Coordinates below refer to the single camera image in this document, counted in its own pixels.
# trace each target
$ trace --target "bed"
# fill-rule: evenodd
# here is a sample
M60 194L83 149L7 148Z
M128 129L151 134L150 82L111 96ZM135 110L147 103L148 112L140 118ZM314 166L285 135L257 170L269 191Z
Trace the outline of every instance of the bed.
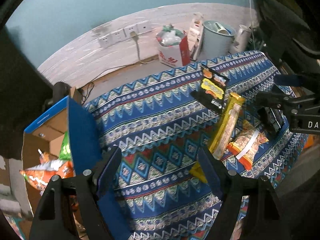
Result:
M279 74L267 57L247 51L202 63L230 79L226 94L233 91L246 98L233 136L244 119L259 126L256 112L246 106L252 106L258 91L270 90ZM219 211L220 201L209 186L189 174L198 147L207 143L219 118L190 96L200 85L200 70L197 62L153 74L84 106L96 119L103 151L111 145L122 150L114 192L132 229L131 239L204 239ZM294 96L290 87L279 88ZM289 132L286 122L277 138L260 145L252 170L245 170L228 151L222 161L242 176L266 175L277 187L306 139ZM239 219L247 202L244 198Z

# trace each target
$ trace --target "yellow snack bar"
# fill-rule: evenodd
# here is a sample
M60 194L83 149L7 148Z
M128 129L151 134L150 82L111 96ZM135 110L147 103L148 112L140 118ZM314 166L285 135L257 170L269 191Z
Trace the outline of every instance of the yellow snack bar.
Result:
M218 129L213 133L212 138L208 141L207 147L212 155L220 160L229 143L232 132L236 126L239 112L245 99L231 92L228 98L227 107L224 114L220 117ZM190 169L190 174L199 178L202 182L207 183L201 166L196 162Z

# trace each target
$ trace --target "electrical outlet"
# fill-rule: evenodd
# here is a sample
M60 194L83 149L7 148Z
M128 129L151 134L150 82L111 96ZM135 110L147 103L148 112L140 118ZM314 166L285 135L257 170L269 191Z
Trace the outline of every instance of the electrical outlet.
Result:
M123 29L117 30L115 32L112 32L111 36L112 36L112 40L113 40L114 43L119 42L119 41L124 41L124 40L127 39L125 34L124 34L124 30Z
M138 27L138 34L152 31L150 21L139 22L137 23L137 27Z
M129 25L127 27L124 27L123 29L127 39L131 37L130 32L136 32L138 34L138 27L136 24Z
M110 33L103 37L100 37L98 39L98 42L100 44L100 47L102 48L107 48L113 45L112 36Z

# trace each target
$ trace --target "cable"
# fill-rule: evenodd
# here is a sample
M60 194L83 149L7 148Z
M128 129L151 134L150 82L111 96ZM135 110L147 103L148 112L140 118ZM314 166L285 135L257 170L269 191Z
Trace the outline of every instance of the cable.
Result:
M87 94L86 94L86 95L84 95L84 91L82 90L82 101L83 101L82 105L84 105L85 102L87 101L87 99L89 98L89 96L90 96L91 91L93 90L93 88L94 88L94 83L93 83L92 81L90 81L90 82L88 83Z
M136 32L131 32L130 35L131 35L131 37L133 38L133 40L136 42L137 54L138 54L138 60L139 60L138 62L139 62L139 63L141 63L141 64L148 64L148 63L150 63L150 62L153 62L153 61L157 60L157 59L153 59L153 60L150 60L150 61L147 61L147 62L142 62L141 59L140 59L140 48L139 48L139 44L138 44L138 39L139 39L139 37L138 37L138 35L137 35ZM89 82L87 83L87 84L88 84L87 94L86 94L86 95L82 94L82 100L83 100L83 103L82 103L82 104L84 105L84 103L87 101L88 97L90 96L90 93L91 93L92 89L94 88L94 83L93 83L93 81L94 81L95 79L97 79L99 76L101 76L103 73L105 73L106 71L108 71L108 70L110 70L110 69L121 68L121 67L129 67L129 66L133 66L133 65L136 65L136 63L132 63L132 64L128 64L128 65L122 65L122 66L117 66L117 67L108 68L108 69L102 71L102 72L101 72L99 75L97 75L96 77L94 77L91 81L89 81ZM90 85L91 83L93 84L93 86L92 86L92 88L91 88L90 91L89 91L89 85Z
M150 60L150 61L147 61L147 62L142 62L141 59L140 59L140 48L139 48L139 44L138 44L138 35L136 32L131 32L130 33L131 37L133 38L133 40L136 42L136 47L137 47L137 54L138 54L138 62L141 63L141 64L147 64L147 63L150 63L150 62L153 62L157 59L153 59L153 60ZM104 71L102 71L98 76L96 76L95 78L93 78L90 82L94 81L95 79L97 79L99 76L101 76L103 73L105 73L106 71L110 70L110 69L115 69L115 68L121 68L121 67L129 67L129 66L133 66L133 65L136 65L136 63L132 63L132 64L128 64L128 65L122 65L122 66L117 66L117 67L112 67L112 68L108 68Z
M140 49L139 49L139 44L138 44L138 39L139 39L139 37L138 37L138 35L137 35L136 32L130 32L130 36L132 37L132 39L133 39L133 40L135 41L135 43L136 43L136 46L137 46L137 54L138 54L138 60L139 60L139 62L142 63L142 64L148 64L148 63L154 61L155 59L154 59L154 60L150 60L150 61L148 61L148 62L142 62L142 61L141 61L141 59L140 59Z
M249 6L250 6L250 18L251 18L251 32L252 32L252 42L253 42L253 48L256 49L256 45L254 43L254 35L253 35L253 20L252 20L252 9L251 9L251 0L249 0Z

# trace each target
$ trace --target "cardboard box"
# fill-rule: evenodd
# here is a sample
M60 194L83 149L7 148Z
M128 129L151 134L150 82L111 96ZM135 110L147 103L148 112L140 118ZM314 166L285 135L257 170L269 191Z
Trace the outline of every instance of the cardboard box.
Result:
M179 45L163 47L158 43L159 60L170 67L182 67L190 63L188 38L185 36Z
M92 169L102 159L96 122L89 112L69 96L48 109L24 130L23 169L40 164L38 149L58 156L66 131L69 133L76 175ZM25 185L30 211L34 214L41 198L40 192L28 182ZM112 188L98 201L98 207L114 238L127 240L131 233L120 213Z
M188 46L190 58L196 61L202 45L203 37L203 15L201 13L194 13L194 17L191 21L188 31Z

